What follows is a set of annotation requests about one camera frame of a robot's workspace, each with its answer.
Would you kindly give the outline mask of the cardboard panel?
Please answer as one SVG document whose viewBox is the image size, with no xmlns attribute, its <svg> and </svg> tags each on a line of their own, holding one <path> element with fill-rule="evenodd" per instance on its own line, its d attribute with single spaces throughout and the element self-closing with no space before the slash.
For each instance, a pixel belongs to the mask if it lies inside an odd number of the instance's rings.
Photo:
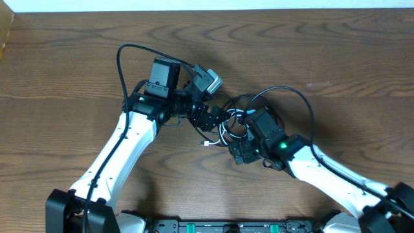
<svg viewBox="0 0 414 233">
<path fill-rule="evenodd" d="M 0 2 L 0 56 L 6 47 L 12 23 L 14 22 L 15 13 L 3 1 Z"/>
</svg>

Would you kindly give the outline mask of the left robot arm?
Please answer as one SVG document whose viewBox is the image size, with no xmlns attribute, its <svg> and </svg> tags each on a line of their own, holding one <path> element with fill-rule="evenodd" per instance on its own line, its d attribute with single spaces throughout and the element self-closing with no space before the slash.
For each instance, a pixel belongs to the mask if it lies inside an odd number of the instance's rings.
<svg viewBox="0 0 414 233">
<path fill-rule="evenodd" d="M 115 214 L 125 182 L 142 152 L 171 118 L 187 118 L 201 131 L 229 119 L 205 102 L 221 86 L 211 69 L 194 65 L 190 81 L 177 89 L 181 61 L 155 58 L 149 79 L 137 83 L 124 102 L 116 129 L 89 169 L 69 191 L 55 189 L 45 205 L 47 232 L 147 232 L 146 220 L 134 211 Z"/>
</svg>

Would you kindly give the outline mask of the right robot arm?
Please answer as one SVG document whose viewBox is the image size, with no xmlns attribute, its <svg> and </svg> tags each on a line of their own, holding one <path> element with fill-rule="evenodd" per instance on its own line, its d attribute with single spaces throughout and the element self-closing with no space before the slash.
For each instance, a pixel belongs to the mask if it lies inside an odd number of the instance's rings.
<svg viewBox="0 0 414 233">
<path fill-rule="evenodd" d="M 246 135 L 229 145 L 235 163 L 258 160 L 313 185 L 346 212 L 331 212 L 313 226 L 315 232 L 412 232 L 413 188 L 372 181 L 324 154 L 300 135 L 288 136 L 265 109 L 250 110 Z"/>
</svg>

